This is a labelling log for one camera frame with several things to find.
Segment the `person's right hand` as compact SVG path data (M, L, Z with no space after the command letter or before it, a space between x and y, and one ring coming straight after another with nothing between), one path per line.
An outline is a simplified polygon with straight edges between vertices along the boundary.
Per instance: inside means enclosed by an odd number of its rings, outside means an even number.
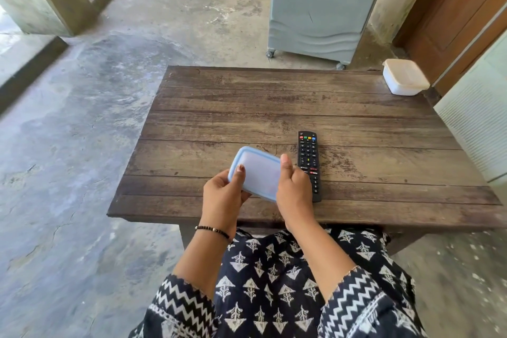
M279 185L276 195L278 210L291 233L315 222L312 188L308 175L294 166L292 181Z

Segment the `person's left hand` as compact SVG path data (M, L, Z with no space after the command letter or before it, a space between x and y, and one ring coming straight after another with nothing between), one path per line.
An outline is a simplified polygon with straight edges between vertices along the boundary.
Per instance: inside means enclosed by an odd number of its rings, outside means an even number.
M209 226L225 232L231 240L236 234L237 219L242 205L251 194L236 193L229 170L224 170L206 182L203 189L202 215L199 225Z

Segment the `blue-rimmed plastic container lid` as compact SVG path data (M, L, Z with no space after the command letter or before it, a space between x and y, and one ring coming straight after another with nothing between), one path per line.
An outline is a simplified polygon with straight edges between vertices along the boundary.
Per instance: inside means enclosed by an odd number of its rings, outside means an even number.
M279 157L244 146L238 150L232 161L229 181L238 165L243 165L246 173L242 190L275 203L281 169Z

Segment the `person's right forearm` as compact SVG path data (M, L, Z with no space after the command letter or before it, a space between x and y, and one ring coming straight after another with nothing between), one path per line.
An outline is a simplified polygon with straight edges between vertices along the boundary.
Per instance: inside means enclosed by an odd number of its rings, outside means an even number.
M288 231L303 251L315 282L327 303L355 262L315 220L286 221Z

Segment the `person's left forearm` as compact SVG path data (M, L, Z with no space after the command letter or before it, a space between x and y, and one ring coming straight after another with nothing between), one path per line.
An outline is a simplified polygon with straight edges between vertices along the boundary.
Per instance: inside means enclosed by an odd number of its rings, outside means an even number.
M213 227L198 225L173 274L213 300L229 236Z

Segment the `black remote control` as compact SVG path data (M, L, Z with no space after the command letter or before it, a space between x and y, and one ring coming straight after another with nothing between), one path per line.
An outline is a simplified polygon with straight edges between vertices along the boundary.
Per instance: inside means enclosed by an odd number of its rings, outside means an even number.
M312 186L312 202L321 202L322 184L318 138L315 132L298 132L298 167L305 172Z

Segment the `wooden table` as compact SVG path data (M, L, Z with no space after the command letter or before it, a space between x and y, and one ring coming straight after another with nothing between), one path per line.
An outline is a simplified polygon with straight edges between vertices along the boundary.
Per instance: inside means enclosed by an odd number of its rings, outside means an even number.
M316 219L380 226L391 253L429 233L507 228L507 208L419 93L382 74L168 66L107 211L180 226L188 245L209 178L250 146L315 181Z

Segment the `black white patterned dress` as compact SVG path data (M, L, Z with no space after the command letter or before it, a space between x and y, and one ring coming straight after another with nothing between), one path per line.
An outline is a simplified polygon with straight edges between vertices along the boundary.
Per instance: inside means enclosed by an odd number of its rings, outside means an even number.
M293 235L238 230L214 299L168 275L129 338L428 338L415 282L373 228L327 228L357 264L326 301Z

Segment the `white plastic container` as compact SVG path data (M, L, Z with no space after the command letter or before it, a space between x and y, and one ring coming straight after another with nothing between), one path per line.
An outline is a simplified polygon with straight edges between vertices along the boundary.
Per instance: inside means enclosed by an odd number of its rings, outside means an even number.
M430 88L420 67L409 59L386 59L383 78L390 92L396 96L415 96Z

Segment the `grey air cooler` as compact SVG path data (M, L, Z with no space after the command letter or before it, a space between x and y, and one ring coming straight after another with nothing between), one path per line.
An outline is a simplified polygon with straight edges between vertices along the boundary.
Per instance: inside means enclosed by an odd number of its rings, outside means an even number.
M266 57L276 51L348 66L377 0L271 0Z

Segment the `white ribbed panel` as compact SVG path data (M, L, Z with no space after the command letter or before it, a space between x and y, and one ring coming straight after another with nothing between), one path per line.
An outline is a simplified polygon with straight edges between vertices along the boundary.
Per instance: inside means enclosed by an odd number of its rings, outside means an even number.
M507 30L434 108L485 181L507 181Z

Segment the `wooden door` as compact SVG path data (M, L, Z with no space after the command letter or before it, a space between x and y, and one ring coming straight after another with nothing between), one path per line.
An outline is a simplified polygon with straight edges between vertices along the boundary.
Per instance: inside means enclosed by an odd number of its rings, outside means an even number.
M393 44L443 97L507 30L507 0L416 0Z

